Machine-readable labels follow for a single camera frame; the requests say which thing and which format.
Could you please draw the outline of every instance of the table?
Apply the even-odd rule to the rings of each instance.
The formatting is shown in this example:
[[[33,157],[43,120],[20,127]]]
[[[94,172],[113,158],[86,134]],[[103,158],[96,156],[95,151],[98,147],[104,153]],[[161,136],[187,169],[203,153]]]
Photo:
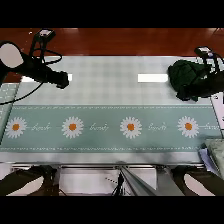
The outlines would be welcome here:
[[[211,107],[210,99],[182,102],[168,82],[138,83],[138,74],[164,74],[175,61],[193,57],[148,57],[148,56],[66,56],[51,65],[57,71],[72,74],[70,85],[64,90],[44,84],[30,97],[14,106],[83,106],[83,105],[204,105]],[[16,98],[33,90],[38,83],[20,83]],[[1,162],[63,163],[63,164],[186,164],[200,163],[197,152],[166,153],[25,153],[0,152]]]

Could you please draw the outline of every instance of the orange flower center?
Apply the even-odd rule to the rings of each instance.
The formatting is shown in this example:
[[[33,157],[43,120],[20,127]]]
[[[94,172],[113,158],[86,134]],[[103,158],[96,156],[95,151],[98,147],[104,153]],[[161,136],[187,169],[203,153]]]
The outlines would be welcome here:
[[[134,131],[135,126],[133,124],[128,124],[128,130],[129,131]]]
[[[76,129],[76,124],[70,124],[70,125],[69,125],[69,129],[70,129],[71,131],[74,131],[74,130]]]
[[[18,130],[19,130],[19,124],[14,124],[14,125],[12,126],[12,130],[13,130],[13,131],[18,131]]]
[[[186,123],[186,124],[185,124],[185,128],[186,128],[188,131],[190,131],[190,130],[192,129],[192,124],[190,124],[190,123]]]

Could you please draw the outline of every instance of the reddish brown wooden surface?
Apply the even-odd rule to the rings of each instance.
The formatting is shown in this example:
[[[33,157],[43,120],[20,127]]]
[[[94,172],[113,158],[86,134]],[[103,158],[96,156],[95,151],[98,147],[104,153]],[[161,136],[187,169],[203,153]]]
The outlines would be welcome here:
[[[48,49],[62,55],[194,56],[207,45],[224,56],[223,28],[53,28]],[[28,53],[37,28],[1,28],[0,39],[10,40]],[[18,82],[8,75],[5,82]]]

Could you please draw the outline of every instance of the dark green cloth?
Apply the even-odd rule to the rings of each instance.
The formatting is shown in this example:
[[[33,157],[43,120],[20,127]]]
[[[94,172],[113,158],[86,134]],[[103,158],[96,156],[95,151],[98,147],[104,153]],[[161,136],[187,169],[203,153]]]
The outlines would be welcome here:
[[[183,85],[189,85],[195,79],[194,83],[200,81],[200,78],[196,78],[198,74],[203,74],[205,66],[204,64],[198,64],[186,60],[178,60],[172,66],[168,68],[168,75],[170,84],[176,92],[179,91]],[[194,101],[198,100],[198,97],[192,97]]]

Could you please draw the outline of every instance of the white daisy print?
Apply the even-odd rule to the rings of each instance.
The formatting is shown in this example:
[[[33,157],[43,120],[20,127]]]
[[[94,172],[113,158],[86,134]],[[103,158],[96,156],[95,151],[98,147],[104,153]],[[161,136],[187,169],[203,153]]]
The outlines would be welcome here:
[[[121,129],[120,131],[123,132],[123,135],[126,136],[126,138],[135,138],[136,136],[139,136],[141,134],[142,125],[140,121],[134,117],[129,117],[126,119],[123,119],[120,125]]]
[[[182,117],[179,119],[177,127],[179,131],[182,131],[182,135],[185,135],[185,137],[194,138],[199,133],[199,127],[194,118]]]
[[[26,121],[21,117],[15,117],[8,122],[6,126],[6,135],[8,138],[17,138],[23,134],[23,131],[26,130]]]
[[[78,117],[69,117],[63,122],[62,131],[64,132],[63,135],[66,135],[66,138],[70,137],[75,138],[82,134],[83,130],[83,122]]]

